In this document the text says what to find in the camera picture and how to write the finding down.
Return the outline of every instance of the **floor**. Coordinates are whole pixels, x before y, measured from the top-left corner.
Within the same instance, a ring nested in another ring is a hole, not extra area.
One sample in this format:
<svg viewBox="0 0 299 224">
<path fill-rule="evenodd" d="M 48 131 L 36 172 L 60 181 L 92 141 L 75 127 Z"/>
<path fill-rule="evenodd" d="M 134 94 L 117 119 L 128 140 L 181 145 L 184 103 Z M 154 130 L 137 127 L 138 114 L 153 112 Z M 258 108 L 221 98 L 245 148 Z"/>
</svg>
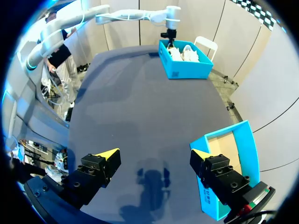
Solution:
<svg viewBox="0 0 299 224">
<path fill-rule="evenodd" d="M 209 79 L 214 84 L 224 105 L 225 106 L 232 105 L 232 101 L 230 100 L 229 97 L 238 88 L 238 85 L 236 83 L 231 84 L 229 81 L 224 83 L 224 79 L 223 79 L 222 75 L 213 70 L 209 75 Z M 232 119 L 234 124 L 237 124 L 237 123 L 243 121 L 236 108 L 230 109 L 228 111 L 228 113 L 229 113 L 230 118 Z"/>
</svg>

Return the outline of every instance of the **chair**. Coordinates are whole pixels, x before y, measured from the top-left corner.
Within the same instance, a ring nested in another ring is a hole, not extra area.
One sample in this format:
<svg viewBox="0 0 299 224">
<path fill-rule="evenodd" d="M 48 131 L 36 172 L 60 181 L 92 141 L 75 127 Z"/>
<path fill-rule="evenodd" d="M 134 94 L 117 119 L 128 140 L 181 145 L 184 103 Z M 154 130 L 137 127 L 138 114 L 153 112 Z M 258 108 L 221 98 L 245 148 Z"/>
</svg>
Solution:
<svg viewBox="0 0 299 224">
<path fill-rule="evenodd" d="M 204 38 L 203 36 L 196 37 L 196 39 L 194 41 L 194 44 L 196 44 L 196 43 L 199 43 L 201 45 L 204 45 L 207 48 L 210 48 L 210 49 L 214 50 L 214 54 L 213 54 L 212 59 L 211 59 L 211 61 L 213 61 L 214 56 L 216 54 L 216 51 L 218 49 L 218 45 L 215 42 Z"/>
</svg>

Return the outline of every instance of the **black cable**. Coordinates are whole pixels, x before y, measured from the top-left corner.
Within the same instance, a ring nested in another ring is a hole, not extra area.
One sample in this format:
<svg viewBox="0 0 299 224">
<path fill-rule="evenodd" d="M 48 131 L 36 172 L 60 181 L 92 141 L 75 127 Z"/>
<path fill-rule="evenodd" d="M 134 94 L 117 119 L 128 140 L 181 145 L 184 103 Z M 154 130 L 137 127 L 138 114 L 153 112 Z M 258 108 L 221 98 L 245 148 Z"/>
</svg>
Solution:
<svg viewBox="0 0 299 224">
<path fill-rule="evenodd" d="M 273 211 L 273 210 L 268 210 L 268 211 L 260 211 L 260 212 L 257 212 L 257 213 L 253 213 L 253 214 L 249 214 L 249 215 L 245 215 L 245 216 L 241 216 L 239 218 L 237 218 L 236 220 L 234 220 L 233 222 L 229 223 L 229 224 L 240 224 L 240 223 L 243 223 L 251 218 L 255 218 L 255 217 L 258 217 L 258 216 L 261 216 L 263 214 L 276 214 L 276 211 Z"/>
</svg>

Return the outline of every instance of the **table surface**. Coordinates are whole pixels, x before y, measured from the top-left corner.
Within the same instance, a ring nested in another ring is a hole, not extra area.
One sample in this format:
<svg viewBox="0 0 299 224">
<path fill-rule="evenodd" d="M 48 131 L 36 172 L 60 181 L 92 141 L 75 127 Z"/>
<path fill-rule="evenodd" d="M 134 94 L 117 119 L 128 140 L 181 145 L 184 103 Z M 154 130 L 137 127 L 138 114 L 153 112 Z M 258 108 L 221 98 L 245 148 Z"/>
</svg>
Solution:
<svg viewBox="0 0 299 224">
<path fill-rule="evenodd" d="M 116 147 L 121 166 L 81 210 L 111 223 L 216 223 L 200 208 L 189 143 L 232 124 L 210 80 L 169 80 L 158 46 L 97 54 L 73 109 L 68 163 Z"/>
</svg>

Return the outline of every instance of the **cyan storage box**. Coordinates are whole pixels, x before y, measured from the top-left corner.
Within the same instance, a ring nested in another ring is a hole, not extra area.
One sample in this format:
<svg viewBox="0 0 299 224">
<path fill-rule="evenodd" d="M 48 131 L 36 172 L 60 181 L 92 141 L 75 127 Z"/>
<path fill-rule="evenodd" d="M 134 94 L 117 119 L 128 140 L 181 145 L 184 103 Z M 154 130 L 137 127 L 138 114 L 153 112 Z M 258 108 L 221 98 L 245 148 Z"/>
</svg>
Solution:
<svg viewBox="0 0 299 224">
<path fill-rule="evenodd" d="M 256 144 L 249 122 L 243 121 L 221 130 L 205 134 L 200 139 L 190 143 L 190 148 L 228 157 L 234 170 L 250 177 L 249 185 L 254 187 L 260 182 L 259 163 Z M 201 209 L 217 221 L 224 218 L 230 211 L 223 205 L 214 192 L 205 189 L 197 178 Z"/>
<path fill-rule="evenodd" d="M 193 51 L 197 51 L 199 56 L 198 62 L 178 62 L 173 61 L 169 52 L 167 51 L 168 40 L 160 40 L 159 55 L 164 66 L 165 72 L 169 79 L 173 78 L 204 78 L 207 79 L 212 68 L 211 60 L 196 47 L 193 43 L 187 41 L 174 41 L 174 46 L 179 48 L 182 53 L 184 47 L 188 44 Z"/>
</svg>

